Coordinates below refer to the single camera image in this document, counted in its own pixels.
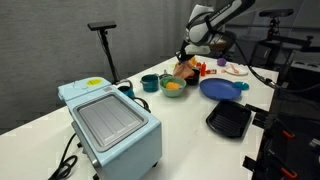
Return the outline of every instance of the blue mug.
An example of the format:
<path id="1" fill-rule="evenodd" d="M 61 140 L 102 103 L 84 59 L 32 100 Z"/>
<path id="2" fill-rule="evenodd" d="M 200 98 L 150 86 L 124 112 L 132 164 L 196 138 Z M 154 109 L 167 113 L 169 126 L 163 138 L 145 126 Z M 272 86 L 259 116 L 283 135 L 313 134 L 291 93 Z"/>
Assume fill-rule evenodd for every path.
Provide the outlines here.
<path id="1" fill-rule="evenodd" d="M 145 75 L 141 78 L 143 90 L 146 92 L 156 92 L 159 89 L 159 77 L 157 74 Z"/>
<path id="2" fill-rule="evenodd" d="M 124 83 L 124 82 L 128 82 L 130 84 L 130 86 L 120 86 L 120 87 L 118 87 L 119 91 L 121 91 L 123 94 L 125 94 L 129 98 L 134 98 L 133 86 L 132 86 L 132 83 L 130 80 L 123 79 L 123 80 L 117 82 L 116 85 L 118 85 L 120 83 Z"/>

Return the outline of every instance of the yellow food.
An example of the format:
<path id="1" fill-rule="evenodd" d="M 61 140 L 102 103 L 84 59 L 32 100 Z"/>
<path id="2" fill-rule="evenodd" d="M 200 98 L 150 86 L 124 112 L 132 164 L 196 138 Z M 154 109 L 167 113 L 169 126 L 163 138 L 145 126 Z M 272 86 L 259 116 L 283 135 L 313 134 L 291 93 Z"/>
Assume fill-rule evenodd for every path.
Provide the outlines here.
<path id="1" fill-rule="evenodd" d="M 197 64 L 196 57 L 193 56 L 193 57 L 190 59 L 190 63 L 191 63 L 191 65 L 192 65 L 193 67 L 195 67 L 196 64 Z"/>
<path id="2" fill-rule="evenodd" d="M 176 90 L 180 88 L 180 85 L 178 83 L 175 82 L 168 82 L 166 85 L 167 89 L 171 89 L 171 90 Z"/>

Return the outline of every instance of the gray wall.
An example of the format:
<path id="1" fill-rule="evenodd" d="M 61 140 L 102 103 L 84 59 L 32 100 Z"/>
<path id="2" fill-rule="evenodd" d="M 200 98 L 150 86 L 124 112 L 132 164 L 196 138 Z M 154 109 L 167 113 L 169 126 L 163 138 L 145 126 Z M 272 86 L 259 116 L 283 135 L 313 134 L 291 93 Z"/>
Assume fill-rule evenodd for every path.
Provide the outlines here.
<path id="1" fill-rule="evenodd" d="M 88 23 L 117 23 L 108 40 L 120 77 L 126 78 L 174 55 L 196 2 L 2 0 L 0 134 L 63 106 L 60 85 L 90 76 L 112 81 Z"/>

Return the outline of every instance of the cup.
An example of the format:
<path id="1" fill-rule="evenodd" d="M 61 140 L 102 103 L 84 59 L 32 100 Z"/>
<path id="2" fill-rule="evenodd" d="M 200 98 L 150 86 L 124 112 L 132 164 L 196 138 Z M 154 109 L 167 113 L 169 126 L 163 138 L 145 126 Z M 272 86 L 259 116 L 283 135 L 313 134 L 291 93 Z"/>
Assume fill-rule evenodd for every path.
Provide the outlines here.
<path id="1" fill-rule="evenodd" d="M 134 98 L 133 86 L 132 86 L 132 83 L 130 80 L 123 79 L 123 80 L 117 82 L 116 85 L 118 85 L 120 83 L 124 83 L 124 82 L 128 82 L 130 84 L 130 86 L 120 86 L 120 87 L 118 87 L 119 91 L 121 91 L 123 94 L 125 94 L 129 98 Z"/>
<path id="2" fill-rule="evenodd" d="M 199 83 L 199 76 L 200 76 L 200 71 L 197 69 L 192 69 L 194 72 L 194 75 L 192 77 L 186 78 L 186 82 L 190 86 L 195 86 Z"/>
<path id="3" fill-rule="evenodd" d="M 157 74 L 145 75 L 141 78 L 143 90 L 146 92 L 156 92 L 159 89 L 159 78 Z"/>
<path id="4" fill-rule="evenodd" d="M 131 87 L 129 86 L 120 86 L 118 87 L 118 89 L 125 94 L 126 96 L 128 96 L 129 98 L 134 98 L 134 93 Z"/>

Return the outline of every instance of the green bowl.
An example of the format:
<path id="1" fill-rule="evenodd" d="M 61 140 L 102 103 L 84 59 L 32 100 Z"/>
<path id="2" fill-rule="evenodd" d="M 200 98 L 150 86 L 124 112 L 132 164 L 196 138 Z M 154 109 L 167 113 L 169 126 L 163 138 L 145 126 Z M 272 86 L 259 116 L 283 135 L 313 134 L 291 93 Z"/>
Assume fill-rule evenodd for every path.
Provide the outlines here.
<path id="1" fill-rule="evenodd" d="M 168 82 L 174 82 L 180 85 L 179 89 L 176 90 L 172 90 L 172 89 L 167 89 L 166 84 Z M 187 83 L 184 79 L 179 78 L 179 77 L 175 77 L 175 76 L 168 76 L 168 77 L 164 77 L 160 80 L 160 89 L 162 90 L 163 94 L 167 97 L 177 97 L 179 96 L 184 88 L 186 87 Z"/>

